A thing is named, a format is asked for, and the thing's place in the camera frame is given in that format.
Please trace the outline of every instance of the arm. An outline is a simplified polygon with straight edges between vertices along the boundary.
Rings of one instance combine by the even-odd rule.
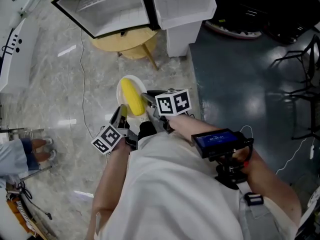
[[[100,230],[109,220],[119,202],[126,178],[130,152],[131,149],[123,138],[111,153],[94,194],[91,219],[86,235],[87,240],[94,239],[97,213],[101,215],[98,225],[98,229]]]
[[[167,119],[169,120],[170,126],[188,141],[191,141],[191,135],[219,130],[217,127],[185,114],[167,116]],[[244,160],[247,155],[247,148],[238,150],[234,154],[238,160]],[[268,168],[267,164],[255,150],[252,153],[248,167],[242,171],[248,175],[247,182],[254,193],[271,199],[299,226],[301,205],[296,193]]]

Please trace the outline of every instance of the round wooden table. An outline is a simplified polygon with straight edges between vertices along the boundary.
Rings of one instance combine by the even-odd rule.
[[[122,53],[123,56],[132,60],[148,57],[155,69],[158,70],[150,53],[156,48],[157,33],[157,30],[153,31],[149,27],[144,27],[128,30],[124,32],[123,36],[121,36],[121,33],[116,33],[91,39],[91,42],[103,51]]]

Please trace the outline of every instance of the white wall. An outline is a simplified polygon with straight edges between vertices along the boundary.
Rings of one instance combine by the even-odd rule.
[[[3,240],[27,240],[31,235],[19,224],[6,202],[6,190],[0,188],[0,236]]]
[[[0,48],[6,45],[10,34],[9,22],[11,16],[25,5],[27,0],[0,0]]]

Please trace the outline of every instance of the black and white marker cube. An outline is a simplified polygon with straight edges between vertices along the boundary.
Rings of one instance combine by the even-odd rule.
[[[122,134],[109,123],[97,134],[91,144],[105,155],[114,149],[122,137]]]
[[[188,89],[171,89],[155,96],[160,116],[177,116],[191,109]]]

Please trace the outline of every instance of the black chair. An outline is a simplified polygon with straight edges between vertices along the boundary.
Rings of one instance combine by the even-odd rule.
[[[320,130],[320,93],[314,93],[311,91],[307,91],[307,94],[312,96],[305,95],[297,95],[291,94],[291,97],[301,98],[308,102],[310,102],[310,110],[311,110],[311,127],[308,128],[311,132],[300,136],[300,137],[292,137],[292,140],[300,140],[308,137],[314,137],[320,141],[320,136],[316,135],[316,132]]]
[[[275,62],[278,61],[283,61],[283,60],[288,60],[288,59],[292,59],[292,58],[297,58],[303,67],[304,70],[304,74],[305,74],[305,80],[301,81],[300,83],[305,83],[305,88],[302,89],[298,89],[295,91],[290,92],[290,94],[295,94],[298,92],[303,92],[303,91],[307,91],[310,88],[315,87],[311,81],[315,75],[316,70],[319,69],[320,67],[320,56],[318,57],[317,61],[315,62],[315,45],[317,45],[318,47],[318,51],[320,51],[320,38],[315,34],[311,40],[311,42],[308,44],[308,46],[304,49],[304,50],[290,50],[286,53],[299,53],[296,55],[292,55],[292,56],[284,56],[282,58],[277,58]],[[305,65],[304,65],[304,61],[303,61],[303,56],[310,50],[310,57],[309,57],[309,67],[306,69]]]

